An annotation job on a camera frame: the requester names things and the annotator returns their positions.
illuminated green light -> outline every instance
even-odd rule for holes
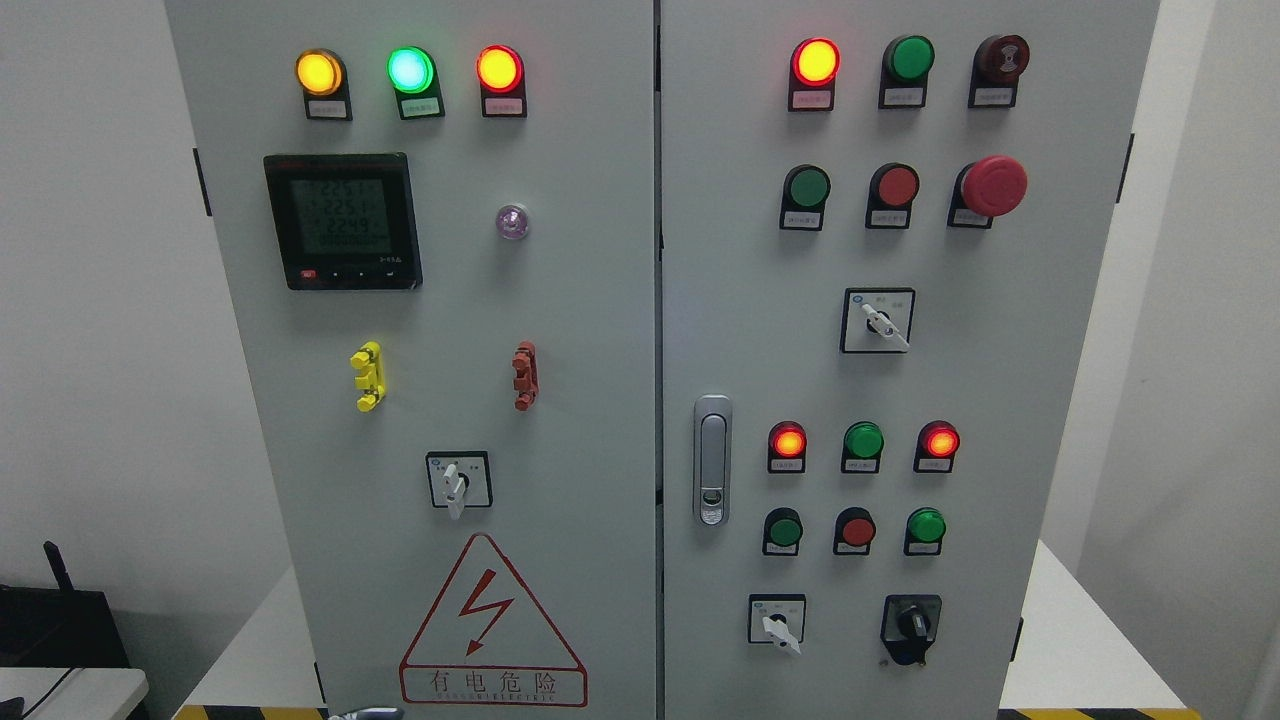
[[[422,92],[435,79],[435,63],[419,47],[397,47],[387,59],[387,77],[401,92]]]

yellow indicator light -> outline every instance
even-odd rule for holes
[[[810,37],[791,55],[791,70],[808,86],[827,85],[840,70],[840,49],[826,37]]]
[[[293,67],[298,83],[311,95],[333,95],[342,87],[342,63],[328,50],[307,50]]]
[[[525,65],[511,47],[490,45],[476,58],[476,76],[480,77],[480,85],[493,92],[507,92],[525,76]]]

warning sign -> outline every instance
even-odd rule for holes
[[[462,548],[401,661],[404,702],[586,707],[586,667],[486,533]]]

digital power meter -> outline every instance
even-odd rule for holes
[[[403,152],[268,155],[266,187],[292,290],[410,290],[422,283]]]

lcd display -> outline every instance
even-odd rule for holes
[[[289,181],[302,251],[375,255],[392,251],[387,200],[379,179]]]

